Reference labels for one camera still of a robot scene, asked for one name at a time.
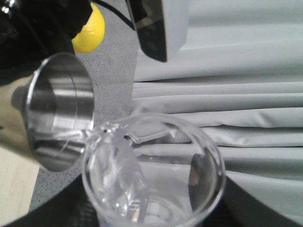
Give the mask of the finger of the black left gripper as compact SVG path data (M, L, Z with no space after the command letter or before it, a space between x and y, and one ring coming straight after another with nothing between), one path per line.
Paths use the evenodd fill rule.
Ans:
M0 84L55 53L74 53L71 40L91 13L89 0L2 0Z

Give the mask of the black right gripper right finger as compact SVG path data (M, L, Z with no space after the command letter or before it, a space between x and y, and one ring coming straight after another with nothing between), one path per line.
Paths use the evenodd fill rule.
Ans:
M302 226L258 201L229 177L226 178L223 200L243 227Z

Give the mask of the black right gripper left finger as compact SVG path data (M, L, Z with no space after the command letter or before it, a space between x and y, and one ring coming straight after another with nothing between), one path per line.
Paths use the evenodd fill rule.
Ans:
M56 196L7 227L98 227L96 211L77 177Z

